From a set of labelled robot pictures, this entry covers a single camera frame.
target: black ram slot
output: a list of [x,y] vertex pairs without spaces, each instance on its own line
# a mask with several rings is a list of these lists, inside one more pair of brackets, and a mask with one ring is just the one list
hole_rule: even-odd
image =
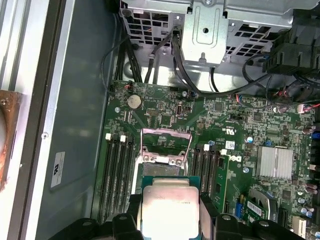
[[213,190],[213,186],[212,186],[212,182],[213,182],[213,168],[215,165],[215,155],[213,154],[213,152],[211,151],[208,157],[208,161],[209,161],[209,165],[208,165],[208,178],[207,178],[207,193],[212,193]]
[[113,202],[115,200],[115,181],[116,181],[116,171],[119,165],[119,155],[122,155],[122,152],[124,151],[124,148],[126,147],[125,143],[121,142],[120,147],[116,148],[114,151],[114,155],[112,158],[112,162],[110,163],[110,172],[109,172],[109,186],[107,186],[107,216],[112,215],[113,211]]
[[199,157],[201,156],[201,150],[196,147],[194,149],[194,154],[193,154],[193,162],[192,162],[192,171],[191,171],[191,176],[197,176],[197,168],[199,167]]
[[216,178],[217,178],[217,170],[219,167],[219,159],[220,159],[220,153],[219,151],[212,151],[211,154],[213,155],[213,165],[210,173],[211,176],[211,191],[209,192],[212,196],[213,192],[215,191],[215,186],[216,186]]
[[205,186],[206,186],[206,163],[207,163],[207,153],[202,151],[202,158],[201,158],[201,163],[200,163],[200,187],[201,187],[201,192],[205,192]]
[[107,211],[107,197],[108,197],[108,185],[110,181],[109,168],[110,162],[113,156],[115,149],[117,149],[119,145],[118,136],[114,138],[112,142],[109,142],[107,146],[107,152],[105,155],[105,165],[104,165],[104,173],[103,173],[103,182],[101,186],[101,199],[100,199],[100,213],[99,213],[99,221],[100,223],[105,222],[105,216]]
[[122,184],[122,196],[121,196],[121,204],[120,204],[120,210],[119,212],[124,213],[126,209],[126,203],[129,191],[129,186],[130,186],[130,181],[131,181],[131,176],[128,174],[132,166],[132,161],[133,161],[133,156],[134,156],[134,139],[133,137],[128,138],[128,146],[127,146],[127,154],[125,158],[125,162],[123,164],[123,171],[122,171],[122,176],[123,176],[123,184]]
[[115,166],[114,191],[112,193],[113,204],[111,204],[113,206],[113,208],[111,209],[112,214],[118,212],[118,206],[121,204],[119,202],[119,197],[121,194],[120,189],[121,189],[122,179],[123,179],[122,172],[124,169],[125,156],[127,153],[127,149],[128,149],[128,147],[126,144],[121,145],[119,159],[117,161],[117,165]]

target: chip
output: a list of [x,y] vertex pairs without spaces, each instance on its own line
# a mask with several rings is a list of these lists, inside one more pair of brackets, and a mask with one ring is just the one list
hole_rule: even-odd
[[214,110],[217,112],[222,112],[222,110],[224,109],[224,104],[222,102],[216,102],[214,104]]
[[255,112],[253,114],[253,121],[261,122],[261,120],[262,120],[262,114],[260,112]]
[[282,191],[282,199],[284,200],[291,200],[291,191],[283,190]]
[[161,117],[161,125],[171,125],[171,116],[162,116]]

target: integrated circuit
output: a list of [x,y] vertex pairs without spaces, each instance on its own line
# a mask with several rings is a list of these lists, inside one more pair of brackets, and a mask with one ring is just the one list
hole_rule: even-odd
[[291,191],[290,190],[283,190],[282,191],[282,198],[284,200],[291,200]]
[[214,108],[213,110],[216,111],[216,112],[222,112],[224,109],[224,104],[222,102],[216,102],[214,104]]
[[262,114],[260,112],[255,112],[253,114],[253,121],[261,122],[261,120],[262,120]]

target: green circuit board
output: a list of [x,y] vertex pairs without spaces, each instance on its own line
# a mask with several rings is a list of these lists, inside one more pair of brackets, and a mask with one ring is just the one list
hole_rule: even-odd
[[[133,83],[128,88],[128,82],[115,81],[113,88],[116,94],[108,99],[103,125],[93,218],[103,221],[113,213],[111,209],[125,211],[130,194],[141,193],[143,175],[201,175],[204,177],[201,190],[209,192],[220,212],[230,214],[236,213],[236,203],[241,195],[248,194],[249,189],[264,191],[277,200],[279,207],[288,210],[289,226],[291,216],[299,215],[297,199],[310,201],[311,196],[304,189],[309,179],[311,140],[310,135],[303,134],[303,129],[312,125],[312,111],[299,114],[297,107],[290,107],[284,113],[274,111],[272,107],[251,109],[239,105],[234,96],[206,99],[194,96],[190,91],[183,96],[183,90],[144,83]],[[128,106],[128,98],[132,95],[141,100],[137,109]],[[267,104],[264,98],[245,95],[242,101],[254,107]],[[188,167],[141,163],[136,182],[133,182],[136,158],[141,153],[141,129],[169,129],[190,134],[192,140],[186,156]],[[126,136],[127,143],[119,140],[121,136]],[[253,138],[252,143],[246,142],[248,137]],[[143,141],[148,151],[166,155],[176,155],[188,148],[186,139],[168,135],[146,136]],[[209,151],[204,149],[205,145],[207,148],[209,145]],[[257,177],[259,146],[293,150],[292,175],[295,180]],[[224,162],[212,173],[212,161],[221,150],[224,155],[219,159]]]

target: metal bracket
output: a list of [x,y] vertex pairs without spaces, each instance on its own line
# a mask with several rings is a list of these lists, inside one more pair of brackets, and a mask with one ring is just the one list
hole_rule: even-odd
[[[148,148],[145,145],[143,145],[145,134],[154,134],[154,135],[169,134],[170,136],[175,138],[187,139],[189,142],[186,150],[181,151],[178,155],[162,155],[157,152],[148,151]],[[192,135],[190,133],[177,132],[177,131],[166,129],[166,128],[157,128],[157,129],[142,128],[140,131],[140,154],[137,156],[134,164],[131,194],[136,193],[136,184],[137,184],[136,182],[138,178],[139,164],[162,163],[162,164],[168,164],[171,166],[177,166],[184,170],[184,175],[187,175],[187,172],[188,172],[187,156],[189,153],[191,141],[192,141]]]

